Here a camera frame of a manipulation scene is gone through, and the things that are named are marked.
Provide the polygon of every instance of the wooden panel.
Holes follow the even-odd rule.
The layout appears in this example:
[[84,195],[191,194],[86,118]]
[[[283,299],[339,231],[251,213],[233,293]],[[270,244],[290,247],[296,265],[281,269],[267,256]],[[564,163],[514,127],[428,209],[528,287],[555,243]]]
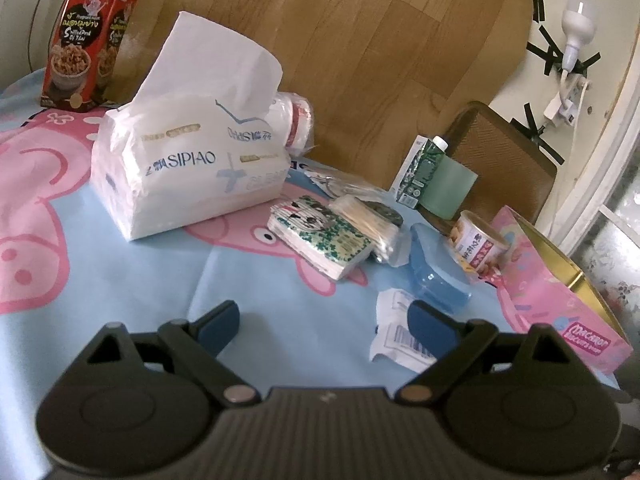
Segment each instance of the wooden panel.
[[388,186],[418,133],[489,102],[524,55],[531,0],[140,0],[108,96],[126,102],[177,13],[249,36],[280,60],[281,89],[316,111],[323,162]]

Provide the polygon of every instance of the pink cartoon pig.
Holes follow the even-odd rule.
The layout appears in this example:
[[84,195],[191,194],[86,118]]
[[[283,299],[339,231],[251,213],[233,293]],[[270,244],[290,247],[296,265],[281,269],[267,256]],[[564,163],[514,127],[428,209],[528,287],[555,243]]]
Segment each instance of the pink cartoon pig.
[[87,181],[104,112],[44,110],[0,132],[0,314],[43,306],[65,286],[65,236],[50,200]]
[[[212,245],[232,247],[250,253],[293,258],[300,278],[316,293],[330,296],[335,292],[335,283],[289,249],[267,229],[271,205],[280,200],[295,199],[304,194],[312,195],[316,200],[326,203],[322,197],[285,182],[279,199],[192,224],[184,229]],[[352,271],[347,279],[362,286],[367,285],[367,277],[359,267]]]

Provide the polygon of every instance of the wall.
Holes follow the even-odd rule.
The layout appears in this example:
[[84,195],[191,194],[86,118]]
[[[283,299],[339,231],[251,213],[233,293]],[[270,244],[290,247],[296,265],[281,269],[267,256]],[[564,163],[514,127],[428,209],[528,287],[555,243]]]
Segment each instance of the wall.
[[[49,35],[64,0],[41,0],[33,22],[31,60],[33,69],[47,59]],[[37,0],[0,0],[0,89],[30,72],[27,43]]]
[[[564,49],[564,33],[561,28],[562,10],[567,0],[544,0],[546,30],[560,49]],[[574,156],[559,169],[556,185],[550,199],[538,220],[538,226],[546,226],[553,215],[553,209],[567,196],[577,180],[606,124],[607,116],[615,102],[618,88],[625,76],[627,64],[637,36],[640,20],[640,0],[590,0],[598,9],[598,31],[593,42],[580,51],[580,59],[585,60],[596,52],[602,58],[588,70],[593,81],[585,95],[583,113],[577,130]],[[546,50],[547,43],[532,23],[529,41]],[[500,115],[510,120],[515,117],[526,124],[523,105],[530,102],[538,126],[543,123],[543,111],[558,91],[559,77],[543,73],[544,61],[530,52],[491,102],[490,106]],[[591,115],[587,108],[592,108]],[[549,127],[542,138],[567,160],[571,150],[572,128]]]

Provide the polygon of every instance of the cartoon pig eye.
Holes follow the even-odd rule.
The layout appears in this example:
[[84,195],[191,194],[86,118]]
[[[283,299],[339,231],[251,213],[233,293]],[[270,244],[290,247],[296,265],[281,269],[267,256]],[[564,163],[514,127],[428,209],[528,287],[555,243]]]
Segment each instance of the cartoon pig eye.
[[254,227],[252,235],[256,240],[265,245],[275,245],[278,243],[276,235],[265,227]]

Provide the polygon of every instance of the light bulb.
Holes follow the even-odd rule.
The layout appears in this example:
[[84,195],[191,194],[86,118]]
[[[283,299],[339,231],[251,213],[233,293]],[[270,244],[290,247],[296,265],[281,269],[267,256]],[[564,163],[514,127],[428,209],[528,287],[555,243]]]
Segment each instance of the light bulb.
[[562,57],[562,69],[571,72],[580,49],[591,43],[596,34],[595,8],[585,0],[569,0],[562,13],[562,31],[566,35],[566,47]]

